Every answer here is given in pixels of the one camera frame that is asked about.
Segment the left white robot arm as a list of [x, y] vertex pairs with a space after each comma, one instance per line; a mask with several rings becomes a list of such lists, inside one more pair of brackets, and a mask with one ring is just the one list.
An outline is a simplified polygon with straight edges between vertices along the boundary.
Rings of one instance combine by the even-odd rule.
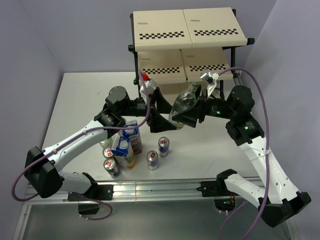
[[75, 192], [91, 200], [98, 194], [97, 181], [86, 172], [63, 172], [63, 168], [87, 149], [125, 129], [125, 117], [144, 117], [143, 122], [152, 133], [175, 130], [176, 127], [162, 117], [171, 109], [159, 87], [131, 100], [123, 86], [115, 86], [109, 91], [102, 111], [85, 127], [43, 150], [37, 146], [31, 148], [23, 175], [43, 199], [61, 191]]

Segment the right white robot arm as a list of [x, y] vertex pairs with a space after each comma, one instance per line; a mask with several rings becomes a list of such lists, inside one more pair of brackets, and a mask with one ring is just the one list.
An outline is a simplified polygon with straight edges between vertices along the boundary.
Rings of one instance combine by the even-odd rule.
[[268, 196], [265, 198], [263, 188], [233, 169], [219, 173], [214, 181], [203, 181], [198, 190], [204, 197], [235, 193], [261, 210], [263, 221], [274, 228], [303, 210], [311, 202], [311, 197], [291, 182], [267, 147], [267, 136], [251, 115], [254, 104], [251, 89], [237, 85], [226, 100], [199, 96], [192, 107], [175, 115], [173, 120], [193, 128], [202, 123], [205, 116], [228, 120], [227, 133], [251, 161], [264, 186], [268, 187]]

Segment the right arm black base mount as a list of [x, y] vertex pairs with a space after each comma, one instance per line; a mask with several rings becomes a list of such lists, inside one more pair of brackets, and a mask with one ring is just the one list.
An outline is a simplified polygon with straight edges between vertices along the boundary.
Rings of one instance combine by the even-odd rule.
[[231, 192], [227, 189], [226, 184], [223, 181], [201, 181], [200, 187], [196, 190], [201, 192], [202, 197], [225, 197], [230, 196]]

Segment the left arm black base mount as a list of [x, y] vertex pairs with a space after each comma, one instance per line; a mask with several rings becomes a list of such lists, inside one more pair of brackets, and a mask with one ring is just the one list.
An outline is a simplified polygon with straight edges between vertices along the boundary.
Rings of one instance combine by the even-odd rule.
[[81, 198], [74, 192], [69, 193], [67, 200], [69, 202], [84, 201], [85, 199], [111, 201], [113, 198], [114, 186], [112, 184], [98, 184], [91, 186], [85, 193], [79, 194], [85, 198]]

